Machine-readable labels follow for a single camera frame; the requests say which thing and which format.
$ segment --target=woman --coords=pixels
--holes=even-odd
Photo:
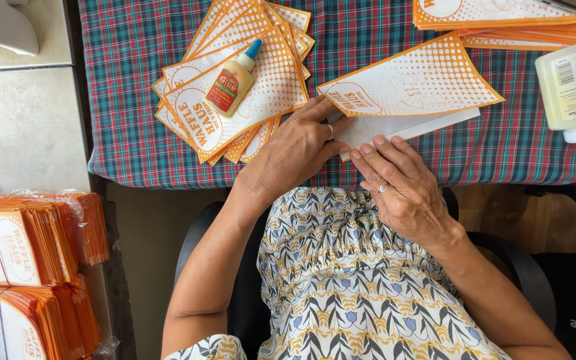
[[[273,205],[257,261],[271,336],[258,358],[570,359],[448,215],[435,177],[401,138],[351,151],[368,193],[295,188],[349,150],[326,142],[351,123],[320,124],[333,111],[311,99],[239,173],[219,226],[179,276],[162,357],[245,359],[224,335],[226,308],[252,228]]]

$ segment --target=table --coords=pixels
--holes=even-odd
[[[317,43],[305,64],[315,86],[438,36],[412,24],[409,0],[276,0],[312,12]],[[128,186],[231,186],[244,164],[200,165],[195,152],[154,117],[150,84],[180,61],[211,0],[79,0],[94,149],[88,170]],[[482,116],[411,140],[440,184],[576,182],[576,154],[547,128],[533,51],[469,49],[506,101]],[[306,185],[355,188],[361,175],[335,157]]]

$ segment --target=ring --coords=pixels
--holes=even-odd
[[[332,135],[335,134],[335,130],[332,128],[332,125],[330,125],[330,124],[326,124],[326,125],[328,125],[328,127],[330,128],[330,137],[328,138],[328,140],[326,140],[326,141],[329,141],[329,140],[332,140]]]

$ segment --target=woman's left hand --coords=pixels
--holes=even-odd
[[[311,98],[277,129],[240,171],[233,188],[249,193],[253,202],[250,205],[258,206],[256,209],[263,212],[281,195],[320,171],[324,162],[350,151],[343,142],[326,142],[352,123],[352,118],[344,115],[330,126],[321,124],[336,110],[323,95]]]

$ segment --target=patterned dress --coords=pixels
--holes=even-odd
[[[424,249],[380,223],[365,192],[297,188],[277,200],[259,249],[271,337],[259,360],[508,360]],[[219,334],[168,360],[245,360]]]

